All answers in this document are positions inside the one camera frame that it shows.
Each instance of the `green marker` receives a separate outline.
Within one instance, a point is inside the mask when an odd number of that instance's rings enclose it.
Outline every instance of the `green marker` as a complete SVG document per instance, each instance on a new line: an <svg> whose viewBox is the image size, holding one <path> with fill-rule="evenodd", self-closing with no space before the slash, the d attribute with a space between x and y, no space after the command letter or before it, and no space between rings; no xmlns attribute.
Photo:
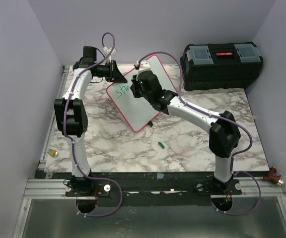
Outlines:
<svg viewBox="0 0 286 238"><path fill-rule="evenodd" d="M159 142L158 144L160 145L160 147L162 147L162 149L165 148L165 146L161 142Z"/></svg>

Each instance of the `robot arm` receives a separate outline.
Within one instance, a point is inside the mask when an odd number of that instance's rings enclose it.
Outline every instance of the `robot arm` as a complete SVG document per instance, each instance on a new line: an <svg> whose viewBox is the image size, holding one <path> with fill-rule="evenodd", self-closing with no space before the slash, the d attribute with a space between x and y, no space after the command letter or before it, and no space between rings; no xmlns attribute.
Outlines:
<svg viewBox="0 0 286 238"><path fill-rule="evenodd" d="M139 68L138 74L133 76L131 90L135 98L144 97L153 108L167 115L177 116L200 127L209 134L209 148L215 154L214 178L220 186L226 186L232 178L231 153L238 145L240 139L239 129L224 120L206 116L181 102L177 93L163 90L158 78L148 69L147 62ZM235 121L232 113L225 111L223 114L206 110L190 102L189 105L209 113Z"/></svg>
<svg viewBox="0 0 286 238"><path fill-rule="evenodd" d="M76 62L73 66L73 79L69 86L68 91L63 95L61 99L56 99L54 101L55 115L58 130L64 134L64 110L68 97L70 96L73 85L75 85L72 97L68 106L67 120L66 120L66 131L67 135L73 139L66 138L69 146L69 151L72 161L72 176L82 178L83 175L75 166L75 162L72 159L72 150L74 150L74 155L77 163L79 164L82 171L89 175L91 172L90 165L87 161L85 144L84 144L84 134L88 128L88 118L83 105L83 97L86 92L87 86L92 81L94 76L105 77L108 82L115 83L127 83L128 81L118 70L116 62L114 60L106 62L106 64L99 64L93 67L91 70L84 72L80 77L78 75L89 66L95 64L96 48L87 47L83 48L83 57L80 61Z"/></svg>

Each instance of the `toolbox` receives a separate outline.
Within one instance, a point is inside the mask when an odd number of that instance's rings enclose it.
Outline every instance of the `toolbox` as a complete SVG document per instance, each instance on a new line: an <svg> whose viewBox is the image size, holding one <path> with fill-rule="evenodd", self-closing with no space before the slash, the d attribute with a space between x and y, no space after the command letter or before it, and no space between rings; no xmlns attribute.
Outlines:
<svg viewBox="0 0 286 238"><path fill-rule="evenodd" d="M259 76L263 58L253 42L188 45L180 63L186 91L246 88Z"/></svg>

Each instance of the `white wall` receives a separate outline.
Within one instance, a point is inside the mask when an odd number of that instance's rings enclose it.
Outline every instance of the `white wall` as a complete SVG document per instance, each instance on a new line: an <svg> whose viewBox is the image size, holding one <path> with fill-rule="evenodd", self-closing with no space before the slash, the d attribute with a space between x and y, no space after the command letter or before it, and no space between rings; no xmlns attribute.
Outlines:
<svg viewBox="0 0 286 238"><path fill-rule="evenodd" d="M74 64L83 46L101 47L106 31L115 34L118 53L114 58L123 63L156 50L181 57L187 44L250 41L274 0L29 2L61 62ZM166 57L163 62L173 61Z"/></svg>
<svg viewBox="0 0 286 238"><path fill-rule="evenodd" d="M264 68L248 99L268 163L286 181L286 0L275 2L254 42Z"/></svg>
<svg viewBox="0 0 286 238"><path fill-rule="evenodd" d="M0 238L12 236L62 71L27 0L0 0Z"/></svg>

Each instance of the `marble tabletop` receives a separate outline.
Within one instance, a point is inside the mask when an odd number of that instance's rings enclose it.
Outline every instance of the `marble tabletop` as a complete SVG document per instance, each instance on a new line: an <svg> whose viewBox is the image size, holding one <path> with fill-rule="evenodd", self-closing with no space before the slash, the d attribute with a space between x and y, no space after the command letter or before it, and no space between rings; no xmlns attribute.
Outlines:
<svg viewBox="0 0 286 238"><path fill-rule="evenodd" d="M122 73L132 65L119 65ZM179 69L165 65L165 70L178 88ZM65 91L72 81L70 70ZM184 172L214 171L215 156L209 149L209 136L195 125L160 114L153 120L153 127L146 126L133 132L106 93L109 84L103 80L90 84L83 100L88 116L85 134L87 159L93 172ZM235 156L234 170L268 171L268 163L258 131L243 89L213 89L209 91L182 91L188 101L216 112L228 110L236 121L246 127L253 136L252 148ZM237 150L249 144L249 138L241 131ZM162 149L158 142L165 146ZM72 163L68 145L62 133L55 128L50 148L58 157L47 155L46 172L71 172Z"/></svg>

